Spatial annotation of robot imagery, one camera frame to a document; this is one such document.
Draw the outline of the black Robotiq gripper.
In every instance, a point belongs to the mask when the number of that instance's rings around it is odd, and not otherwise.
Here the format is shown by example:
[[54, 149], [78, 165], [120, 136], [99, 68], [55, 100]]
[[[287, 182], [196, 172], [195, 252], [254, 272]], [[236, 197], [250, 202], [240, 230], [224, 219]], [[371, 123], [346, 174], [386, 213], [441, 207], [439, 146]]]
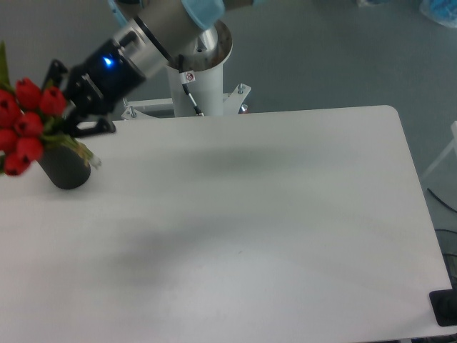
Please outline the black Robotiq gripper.
[[71, 137], [113, 134], [116, 126], [105, 116], [98, 116], [94, 124], [80, 128], [90, 114], [106, 115], [116, 103], [142, 84], [146, 77], [124, 53], [136, 38], [109, 39], [82, 64], [69, 69], [53, 59], [44, 78], [42, 89], [59, 88], [69, 72], [64, 96], [74, 109], [64, 119], [64, 133]]

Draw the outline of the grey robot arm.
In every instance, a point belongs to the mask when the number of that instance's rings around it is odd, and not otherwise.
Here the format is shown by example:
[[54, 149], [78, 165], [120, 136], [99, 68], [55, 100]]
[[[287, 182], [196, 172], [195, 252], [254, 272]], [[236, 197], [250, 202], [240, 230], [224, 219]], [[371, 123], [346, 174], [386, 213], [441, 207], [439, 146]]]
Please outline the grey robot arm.
[[227, 11], [259, 1], [115, 1], [127, 21], [82, 63], [50, 69], [55, 83], [67, 78], [63, 95], [71, 111], [52, 134], [72, 137], [113, 133], [106, 117], [128, 93], [182, 52]]

